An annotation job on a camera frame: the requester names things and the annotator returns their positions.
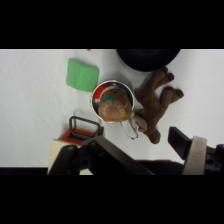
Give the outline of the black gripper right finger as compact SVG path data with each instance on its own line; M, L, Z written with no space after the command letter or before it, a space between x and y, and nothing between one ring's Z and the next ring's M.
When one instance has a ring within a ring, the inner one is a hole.
M205 138L190 139L176 127L169 128L168 143L184 161L183 175L224 175L224 143L212 148Z

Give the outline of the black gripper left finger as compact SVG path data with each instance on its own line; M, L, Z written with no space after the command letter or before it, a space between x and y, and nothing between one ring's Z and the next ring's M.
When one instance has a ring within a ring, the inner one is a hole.
M103 136L83 142L81 146L54 140L48 175L153 175Z

